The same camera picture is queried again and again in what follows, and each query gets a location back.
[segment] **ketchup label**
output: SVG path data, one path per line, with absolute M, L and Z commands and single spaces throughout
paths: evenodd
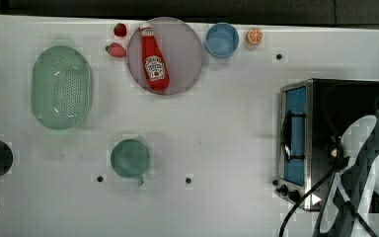
M 147 57 L 144 67 L 149 75 L 150 81 L 165 78 L 165 66 L 160 57 L 155 55 Z
M 142 37 L 153 37 L 153 30 L 151 28 L 143 29 L 140 34 Z

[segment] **toaster oven window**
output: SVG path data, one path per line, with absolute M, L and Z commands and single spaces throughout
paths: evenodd
M 306 87 L 290 90 L 286 93 L 285 117 L 292 114 L 289 159 L 284 159 L 284 180 L 304 186 L 304 143 L 306 115 Z

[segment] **oven handle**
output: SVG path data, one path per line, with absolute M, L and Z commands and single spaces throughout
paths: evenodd
M 285 114 L 284 121 L 282 123 L 281 129 L 281 150 L 284 154 L 284 158 L 287 162 L 290 162 L 293 159 L 304 159 L 304 154 L 300 156 L 292 156 L 291 155 L 291 137 L 292 137 L 292 119 L 295 117 L 305 118 L 306 114 L 294 114 L 292 111 L 288 111 Z

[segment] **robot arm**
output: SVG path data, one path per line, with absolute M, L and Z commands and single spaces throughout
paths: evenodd
M 313 236 L 375 236 L 368 210 L 373 192 L 379 195 L 379 117 L 353 123 L 341 143 L 349 161 L 333 178 Z

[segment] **dark gray floor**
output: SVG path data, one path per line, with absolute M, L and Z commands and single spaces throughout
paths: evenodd
M 270 25 L 379 25 L 379 0 L 0 0 L 9 14 Z

